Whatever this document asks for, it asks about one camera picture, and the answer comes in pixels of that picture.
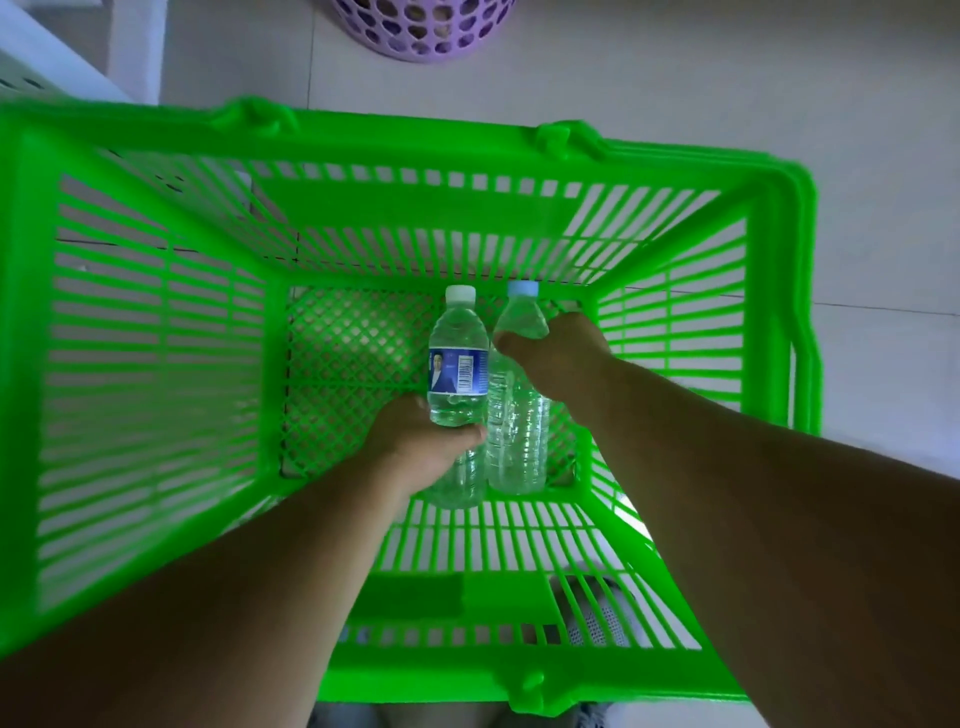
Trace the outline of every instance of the tile grout line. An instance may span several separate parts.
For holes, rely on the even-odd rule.
[[[310,67],[306,72],[306,107],[310,109],[310,94],[313,93],[313,50],[317,45],[317,13],[320,10],[312,6],[313,12],[310,15]]]
[[[960,316],[960,313],[950,313],[949,311],[921,311],[916,308],[892,308],[885,305],[856,305],[854,303],[827,303],[825,301],[814,301],[814,305],[832,305],[838,308],[867,308],[872,311],[897,311],[898,313],[923,313],[927,316]]]

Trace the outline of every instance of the blue label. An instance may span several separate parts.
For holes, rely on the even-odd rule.
[[[431,349],[427,391],[444,395],[487,394],[486,349]]]

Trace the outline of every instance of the green plastic basket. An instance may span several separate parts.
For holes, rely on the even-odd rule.
[[[0,109],[0,655],[353,452],[424,390],[453,281],[492,327],[506,280],[539,279],[618,356],[816,433],[814,217],[796,164],[581,122]],[[549,486],[415,498],[320,697],[744,699],[559,405]]]

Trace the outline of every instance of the purple basket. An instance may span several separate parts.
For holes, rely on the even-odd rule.
[[[350,34],[377,53],[433,63],[483,45],[516,0],[332,0]]]

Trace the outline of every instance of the water bottle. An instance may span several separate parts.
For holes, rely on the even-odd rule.
[[[512,331],[530,339],[550,332],[537,305],[535,280],[511,280],[510,299],[494,333]],[[523,369],[496,350],[490,356],[490,415],[487,420],[487,477],[493,488],[515,496],[546,486],[550,400],[540,394]]]
[[[482,424],[487,414],[487,356],[490,339],[473,311],[476,289],[446,288],[446,312],[430,334],[427,402],[430,419],[457,427]],[[470,508],[487,488],[484,447],[468,450],[424,495],[440,508]]]

